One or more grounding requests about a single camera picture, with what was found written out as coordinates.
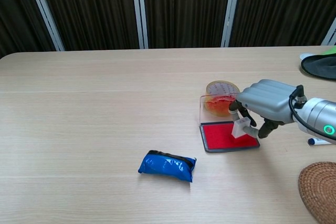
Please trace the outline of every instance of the black zipper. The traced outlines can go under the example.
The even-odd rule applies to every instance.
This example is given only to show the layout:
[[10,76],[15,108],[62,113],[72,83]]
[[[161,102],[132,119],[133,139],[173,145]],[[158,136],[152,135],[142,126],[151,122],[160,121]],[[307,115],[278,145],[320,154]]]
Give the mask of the black zipper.
[[179,159],[181,161],[184,161],[189,166],[190,169],[192,169],[193,166],[194,166],[194,164],[185,157],[181,157],[181,156],[177,156],[177,155],[173,155],[173,154],[169,154],[169,153],[164,153],[164,152],[159,152],[159,151],[154,151],[154,150],[149,151],[147,154],[161,155],[161,156],[165,156],[165,157],[171,157],[171,158],[174,158],[174,159]]

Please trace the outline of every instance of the blue pencil case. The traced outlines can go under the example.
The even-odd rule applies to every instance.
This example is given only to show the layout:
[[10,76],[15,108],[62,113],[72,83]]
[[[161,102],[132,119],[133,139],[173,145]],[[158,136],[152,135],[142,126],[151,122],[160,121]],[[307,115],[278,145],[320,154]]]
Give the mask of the blue pencil case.
[[138,172],[146,174],[163,174],[192,182],[192,171],[195,164],[195,158],[176,156],[151,150],[143,159]]

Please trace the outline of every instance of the black curtain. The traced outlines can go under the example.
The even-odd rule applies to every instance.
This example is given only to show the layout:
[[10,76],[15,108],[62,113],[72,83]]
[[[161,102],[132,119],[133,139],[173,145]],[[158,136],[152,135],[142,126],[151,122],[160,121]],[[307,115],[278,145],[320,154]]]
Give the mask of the black curtain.
[[238,0],[231,47],[320,45],[336,0]]
[[133,0],[47,0],[65,50],[139,48]]
[[26,51],[55,51],[36,1],[0,0],[0,58]]
[[219,47],[227,0],[145,0],[150,48]]

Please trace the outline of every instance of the silver robotic arm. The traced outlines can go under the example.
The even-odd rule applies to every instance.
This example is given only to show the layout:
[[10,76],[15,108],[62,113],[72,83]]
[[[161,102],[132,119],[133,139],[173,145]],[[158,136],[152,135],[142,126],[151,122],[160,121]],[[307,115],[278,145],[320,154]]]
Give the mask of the silver robotic arm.
[[[238,111],[250,118],[251,126],[243,131],[253,137],[265,138],[279,125],[297,122],[302,131],[336,144],[336,103],[320,98],[307,100],[301,85],[260,80],[238,94],[229,110],[234,121],[239,120]],[[264,118],[260,129],[255,128],[248,110]]]

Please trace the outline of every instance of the green light ring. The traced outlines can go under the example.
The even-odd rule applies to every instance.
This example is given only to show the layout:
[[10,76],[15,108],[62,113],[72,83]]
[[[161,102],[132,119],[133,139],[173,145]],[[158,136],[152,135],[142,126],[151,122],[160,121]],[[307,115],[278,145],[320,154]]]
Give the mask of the green light ring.
[[335,128],[331,125],[326,125],[324,128],[323,128],[324,132],[326,132],[327,134],[329,135],[333,135],[335,133]]

